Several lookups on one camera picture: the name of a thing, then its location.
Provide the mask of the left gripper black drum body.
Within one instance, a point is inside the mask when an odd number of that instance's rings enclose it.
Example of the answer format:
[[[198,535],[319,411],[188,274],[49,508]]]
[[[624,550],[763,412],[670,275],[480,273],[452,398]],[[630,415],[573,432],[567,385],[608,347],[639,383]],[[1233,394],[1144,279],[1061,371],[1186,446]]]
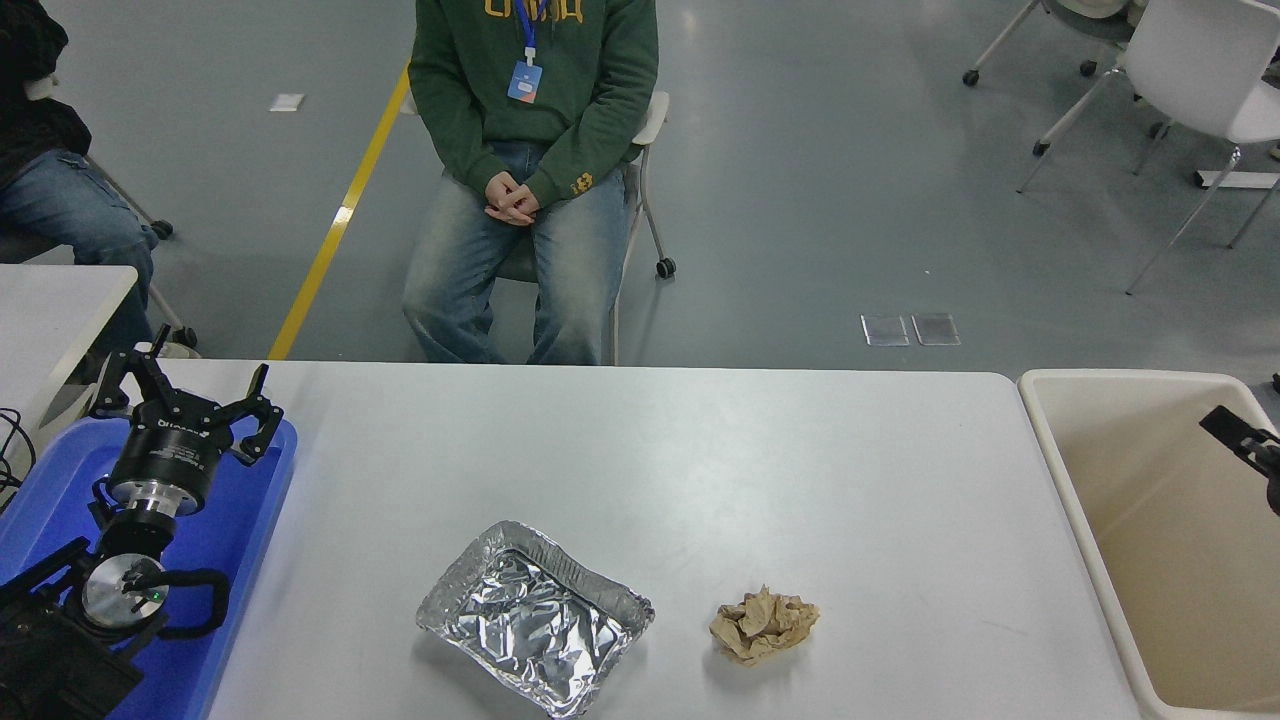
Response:
[[[131,498],[147,484],[178,488],[187,498],[207,498],[221,455],[230,447],[230,423],[211,413],[183,413],[172,419],[159,409],[137,406],[131,432],[108,477],[113,498]]]

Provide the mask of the seated person's right hand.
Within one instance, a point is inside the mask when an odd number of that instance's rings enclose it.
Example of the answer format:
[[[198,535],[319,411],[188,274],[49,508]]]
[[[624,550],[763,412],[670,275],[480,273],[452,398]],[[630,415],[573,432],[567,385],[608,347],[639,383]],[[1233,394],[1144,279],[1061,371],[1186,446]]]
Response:
[[[515,193],[520,183],[517,183],[512,174],[507,170],[494,174],[488,181],[484,190],[486,200],[485,213],[495,220],[517,225],[518,220],[513,215],[515,205],[509,201],[509,196]]]

